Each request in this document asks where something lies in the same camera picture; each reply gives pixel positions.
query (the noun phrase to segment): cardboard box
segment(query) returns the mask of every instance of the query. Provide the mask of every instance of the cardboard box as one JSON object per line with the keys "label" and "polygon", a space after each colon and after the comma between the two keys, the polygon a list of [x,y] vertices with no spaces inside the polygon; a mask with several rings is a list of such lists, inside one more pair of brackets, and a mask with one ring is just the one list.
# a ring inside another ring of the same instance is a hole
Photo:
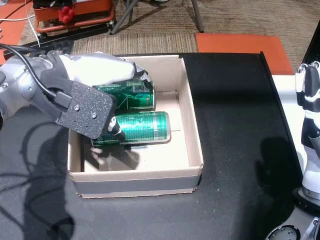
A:
{"label": "cardboard box", "polygon": [[69,131],[67,169],[76,191],[83,198],[191,193],[204,162],[184,60],[178,55],[125,58],[148,71],[155,110],[169,115],[171,140],[131,150],[102,150]]}

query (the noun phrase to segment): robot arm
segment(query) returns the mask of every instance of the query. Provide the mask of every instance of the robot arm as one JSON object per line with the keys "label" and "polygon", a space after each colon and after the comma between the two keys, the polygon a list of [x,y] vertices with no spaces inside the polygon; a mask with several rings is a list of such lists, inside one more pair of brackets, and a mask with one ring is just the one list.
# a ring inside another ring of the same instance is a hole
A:
{"label": "robot arm", "polygon": [[[15,51],[4,44],[0,48]],[[92,86],[131,79],[149,82],[142,67],[100,52],[71,56],[50,51],[33,58],[15,55],[0,67],[0,128],[20,108],[34,105],[57,124],[89,138],[106,132],[119,134],[115,98]]]}

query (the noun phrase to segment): table surface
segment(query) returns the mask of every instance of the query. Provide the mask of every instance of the table surface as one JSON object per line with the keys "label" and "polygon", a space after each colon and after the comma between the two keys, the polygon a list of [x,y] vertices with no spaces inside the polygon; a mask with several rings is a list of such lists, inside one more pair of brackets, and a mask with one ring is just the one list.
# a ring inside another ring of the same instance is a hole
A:
{"label": "table surface", "polygon": [[0,134],[0,239],[256,240],[290,214],[301,170],[260,54],[184,58],[202,146],[197,191],[82,199],[68,131],[35,108]]}

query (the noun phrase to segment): black cable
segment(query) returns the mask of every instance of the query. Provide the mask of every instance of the black cable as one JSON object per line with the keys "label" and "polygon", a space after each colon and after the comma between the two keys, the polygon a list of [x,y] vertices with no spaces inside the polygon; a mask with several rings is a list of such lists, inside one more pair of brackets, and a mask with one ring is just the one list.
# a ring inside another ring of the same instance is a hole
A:
{"label": "black cable", "polygon": [[24,3],[23,5],[19,6],[18,8],[16,8],[14,11],[12,11],[8,16],[4,17],[3,19],[9,18],[12,14],[14,14],[14,13],[15,13],[16,11],[18,11],[20,8],[24,7],[26,4]]}
{"label": "black cable", "polygon": [[27,60],[27,58],[21,54],[20,52],[18,52],[17,50],[14,49],[14,47],[10,46],[10,45],[6,45],[3,43],[0,43],[0,48],[1,49],[6,49],[8,51],[10,51],[11,53],[13,53],[14,55],[16,55],[17,57],[20,58],[20,60],[24,63],[24,65],[28,68],[29,73],[31,74],[33,80],[36,82],[36,84],[39,86],[39,88],[43,91],[43,93],[49,97],[55,98],[57,95],[53,92],[50,91],[49,89],[47,89],[40,81],[40,79],[38,78],[38,76],[36,75],[34,69],[32,68],[31,64],[29,63],[29,61]]}

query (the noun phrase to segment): green soda can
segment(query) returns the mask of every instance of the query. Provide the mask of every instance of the green soda can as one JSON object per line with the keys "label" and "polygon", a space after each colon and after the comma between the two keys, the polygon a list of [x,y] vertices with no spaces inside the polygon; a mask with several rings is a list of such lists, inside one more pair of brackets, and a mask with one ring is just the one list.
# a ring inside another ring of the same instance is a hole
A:
{"label": "green soda can", "polygon": [[125,110],[152,110],[155,107],[155,92],[152,82],[127,80],[95,88],[115,96],[117,108]]}
{"label": "green soda can", "polygon": [[93,146],[110,144],[149,144],[163,143],[171,138],[169,116],[165,111],[148,111],[120,114],[115,116],[125,140],[120,142],[116,136],[107,133],[92,140]]}

